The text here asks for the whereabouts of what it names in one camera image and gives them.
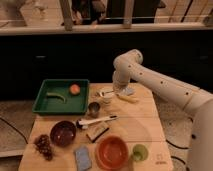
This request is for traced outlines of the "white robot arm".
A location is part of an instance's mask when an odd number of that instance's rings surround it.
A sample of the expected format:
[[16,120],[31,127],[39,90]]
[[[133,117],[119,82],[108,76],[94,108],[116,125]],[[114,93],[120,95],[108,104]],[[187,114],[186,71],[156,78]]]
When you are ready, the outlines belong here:
[[117,56],[112,76],[115,92],[133,79],[193,117],[186,171],[213,171],[213,93],[142,65],[143,55],[132,49]]

